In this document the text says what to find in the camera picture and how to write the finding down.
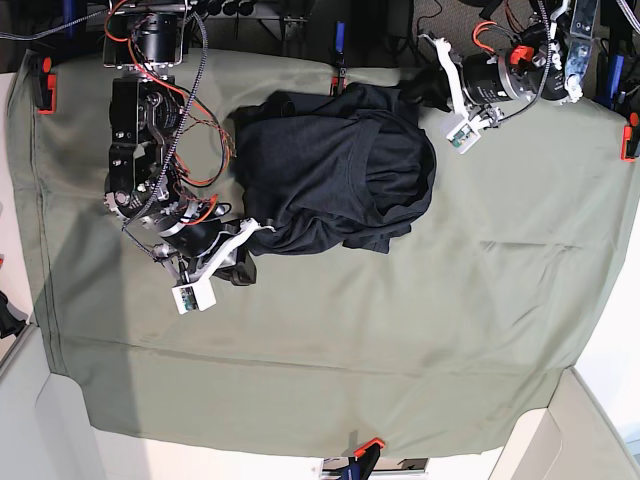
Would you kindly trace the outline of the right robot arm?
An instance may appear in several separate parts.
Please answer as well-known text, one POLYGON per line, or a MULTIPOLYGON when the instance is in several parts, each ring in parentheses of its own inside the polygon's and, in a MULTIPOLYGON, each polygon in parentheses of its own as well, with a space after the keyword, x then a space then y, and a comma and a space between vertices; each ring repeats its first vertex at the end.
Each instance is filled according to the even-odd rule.
POLYGON ((121 71, 109 105, 111 145, 104 201, 122 231, 140 222, 160 239, 135 245, 184 283, 203 274, 225 241, 239 234, 227 202, 203 197, 235 155, 231 136, 197 97, 196 86, 177 84, 170 68, 180 64, 193 30, 208 47, 206 1, 112 1, 104 23, 104 64, 121 71), (220 137, 221 164, 204 180, 192 177, 177 152, 182 135, 204 125, 220 137))

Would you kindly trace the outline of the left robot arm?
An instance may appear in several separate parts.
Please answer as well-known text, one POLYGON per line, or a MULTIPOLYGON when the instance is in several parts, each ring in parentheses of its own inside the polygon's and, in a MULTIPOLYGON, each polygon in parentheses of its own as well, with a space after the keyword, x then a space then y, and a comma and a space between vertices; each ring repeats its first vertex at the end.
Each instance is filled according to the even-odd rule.
POLYGON ((519 102, 524 114, 539 100, 576 103, 583 96, 594 42, 596 1, 534 1, 527 25, 512 10, 507 27, 492 20, 498 2, 488 1, 471 40, 478 53, 461 57, 443 37, 424 30, 418 36, 435 50, 436 59, 404 82, 400 96, 454 116, 448 138, 471 138, 511 120, 500 106, 519 102))

